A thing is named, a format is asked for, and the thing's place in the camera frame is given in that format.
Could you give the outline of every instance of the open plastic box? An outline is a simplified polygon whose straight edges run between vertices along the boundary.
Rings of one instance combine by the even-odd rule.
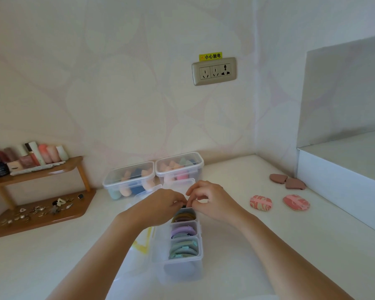
[[[103,180],[103,187],[117,200],[152,189],[154,177],[154,162],[148,161],[111,170]]]
[[[194,179],[175,181],[164,186],[164,188],[173,189],[185,193],[188,188],[195,183]],[[136,204],[142,199],[146,198],[152,192],[162,188],[162,185],[155,186],[152,190],[145,191],[135,196],[133,202],[130,204]],[[190,208],[182,208],[181,210],[192,210]],[[180,237],[178,239],[171,239],[171,231],[176,227],[192,226],[197,234],[195,236]],[[174,284],[183,281],[195,281],[199,280],[203,276],[203,263],[202,259],[204,256],[203,242],[201,239],[201,226],[200,220],[197,218],[193,221],[171,223],[171,220],[167,223],[151,228],[149,232],[144,230],[136,239],[139,246],[144,246],[145,238],[147,238],[147,252],[141,251],[139,246],[134,245],[130,248],[127,256],[125,257],[124,263],[122,264],[120,271],[118,272],[116,280],[121,276],[135,276],[146,272],[148,270],[154,271],[158,280],[163,284]],[[169,251],[171,246],[176,242],[194,240],[198,244],[199,252],[195,257],[178,258],[169,260]]]
[[[194,151],[157,160],[155,174],[160,177],[161,184],[188,178],[198,181],[203,167],[203,158]]]

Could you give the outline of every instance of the yellow warning sticker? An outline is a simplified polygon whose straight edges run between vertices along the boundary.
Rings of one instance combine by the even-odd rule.
[[[221,52],[199,55],[199,61],[209,61],[209,60],[216,60],[216,59],[222,59]]]

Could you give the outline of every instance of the plastic box lid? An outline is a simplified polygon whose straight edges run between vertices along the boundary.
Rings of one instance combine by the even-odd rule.
[[[165,184],[164,186],[162,186],[161,184],[156,185],[150,190],[146,190],[144,192],[141,192],[140,194],[137,194],[126,206],[125,210],[142,201],[160,188],[172,189],[174,191],[185,194],[189,187],[194,183],[195,180],[191,178],[185,180],[177,180],[172,183]],[[120,279],[121,277],[134,277],[148,271],[150,265],[152,264],[150,262],[151,242],[154,237],[155,229],[156,227],[150,227],[143,230],[139,234],[133,245],[130,247],[114,281]]]
[[[142,177],[139,174],[135,174],[136,169],[142,169],[151,171],[151,173],[147,176]],[[130,171],[131,176],[129,179],[125,180],[124,175],[126,171]],[[119,168],[112,169],[103,179],[103,187],[106,189],[109,188],[119,188],[120,186],[126,187],[136,187],[142,185],[145,181],[153,179],[155,176],[154,172],[154,162],[142,162],[133,165],[123,166]]]
[[[181,160],[183,159],[185,159],[185,161],[188,162],[187,165],[180,164]],[[170,166],[170,163],[172,161],[179,164],[182,167],[175,169],[175,166]],[[166,166],[170,167],[171,170],[165,170]],[[192,151],[190,153],[166,157],[155,161],[155,174],[159,177],[163,177],[165,175],[178,176],[178,173],[180,172],[183,172],[183,174],[191,174],[197,172],[199,168],[203,167],[203,158],[200,156],[198,152]]]

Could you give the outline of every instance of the brown triangular powder puff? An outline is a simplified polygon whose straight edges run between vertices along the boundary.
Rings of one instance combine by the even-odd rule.
[[[289,190],[305,190],[305,183],[299,179],[288,178],[285,187]]]
[[[270,180],[275,183],[283,184],[287,179],[286,175],[270,174]]]

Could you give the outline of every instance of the hand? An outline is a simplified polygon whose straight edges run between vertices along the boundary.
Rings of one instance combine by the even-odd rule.
[[[142,229],[164,224],[186,204],[183,194],[160,188],[147,198],[135,204],[124,213],[131,221],[138,222]]]
[[[196,182],[187,190],[186,195],[190,196],[186,207],[193,207],[198,212],[232,226],[246,212],[222,186],[209,181]],[[208,199],[208,202],[197,201],[201,199]]]

